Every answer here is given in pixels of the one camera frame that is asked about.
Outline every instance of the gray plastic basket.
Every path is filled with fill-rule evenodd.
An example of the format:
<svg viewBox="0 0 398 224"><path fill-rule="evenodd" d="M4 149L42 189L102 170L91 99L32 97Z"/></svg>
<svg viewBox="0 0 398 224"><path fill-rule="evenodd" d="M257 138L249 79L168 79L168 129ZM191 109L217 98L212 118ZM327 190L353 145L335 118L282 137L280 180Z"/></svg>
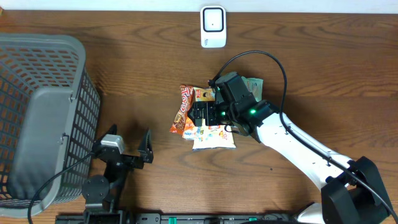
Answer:
<svg viewBox="0 0 398 224"><path fill-rule="evenodd" d="M0 34L0 216L26 217L36 190L90 152L100 98L85 58L73 37ZM89 167L57 178L32 214L76 199Z"/></svg>

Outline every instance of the wooden table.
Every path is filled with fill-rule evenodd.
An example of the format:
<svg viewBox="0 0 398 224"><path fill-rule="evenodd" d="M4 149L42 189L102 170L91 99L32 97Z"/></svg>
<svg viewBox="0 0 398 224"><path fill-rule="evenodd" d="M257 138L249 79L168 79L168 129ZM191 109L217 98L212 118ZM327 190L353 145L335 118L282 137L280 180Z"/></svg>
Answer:
<svg viewBox="0 0 398 224"><path fill-rule="evenodd" d="M227 59L252 49L284 64L289 118L331 149L374 161L398 209L398 16L231 13L222 49L200 46L197 12L5 11L0 32L80 39L103 93L98 133L116 123L127 152L136 154L144 130L153 130L154 163L131 174L123 193L132 211L293 212L320 201L305 175L251 138L235 136L236 150L192 152L191 141L169 133L178 86L206 86ZM271 59L250 55L227 70L264 79L263 98L280 103L283 79ZM91 174L104 168L93 161ZM34 221L81 213L84 202L52 205ZM25 220L0 218L15 222Z"/></svg>

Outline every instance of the snack package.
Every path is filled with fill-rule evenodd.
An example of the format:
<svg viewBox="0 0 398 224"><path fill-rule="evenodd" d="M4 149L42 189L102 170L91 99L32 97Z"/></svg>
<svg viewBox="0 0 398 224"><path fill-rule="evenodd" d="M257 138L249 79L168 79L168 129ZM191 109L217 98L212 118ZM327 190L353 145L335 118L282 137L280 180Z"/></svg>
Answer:
<svg viewBox="0 0 398 224"><path fill-rule="evenodd" d="M185 123L190 119L187 116L188 110L192 105L193 98L193 86L180 85L182 104L180 110L175 115L173 125L170 128L171 133L183 134L185 129Z"/></svg>
<svg viewBox="0 0 398 224"><path fill-rule="evenodd" d="M216 93L212 88L203 89L193 87L193 89L195 90L195 102L216 100Z"/></svg>
<svg viewBox="0 0 398 224"><path fill-rule="evenodd" d="M253 93L257 102L261 101L262 98L262 79L260 78L245 78L242 77L242 80L248 90Z"/></svg>
<svg viewBox="0 0 398 224"><path fill-rule="evenodd" d="M192 150L197 151L216 147L236 148L232 133L225 131L224 127L225 125L205 126L205 120L203 120L202 127L197 127Z"/></svg>

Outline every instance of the white snack wrapper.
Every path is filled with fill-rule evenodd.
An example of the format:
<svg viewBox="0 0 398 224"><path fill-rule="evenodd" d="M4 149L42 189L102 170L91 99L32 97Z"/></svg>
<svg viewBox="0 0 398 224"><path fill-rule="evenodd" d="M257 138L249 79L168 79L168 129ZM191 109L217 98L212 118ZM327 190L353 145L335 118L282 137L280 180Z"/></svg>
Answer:
<svg viewBox="0 0 398 224"><path fill-rule="evenodd" d="M225 125L205 126L205 120L203 120L202 127L197 127L192 150L197 151L217 147L235 149L232 133L225 131L224 127Z"/></svg>

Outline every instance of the white plug-in device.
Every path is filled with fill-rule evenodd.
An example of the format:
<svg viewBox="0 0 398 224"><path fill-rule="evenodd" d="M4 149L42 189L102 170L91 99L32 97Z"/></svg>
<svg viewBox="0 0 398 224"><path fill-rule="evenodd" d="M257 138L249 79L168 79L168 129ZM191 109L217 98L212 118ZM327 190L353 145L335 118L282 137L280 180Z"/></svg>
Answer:
<svg viewBox="0 0 398 224"><path fill-rule="evenodd" d="M221 6L205 6L200 10L200 39L205 48L224 47L226 13Z"/></svg>

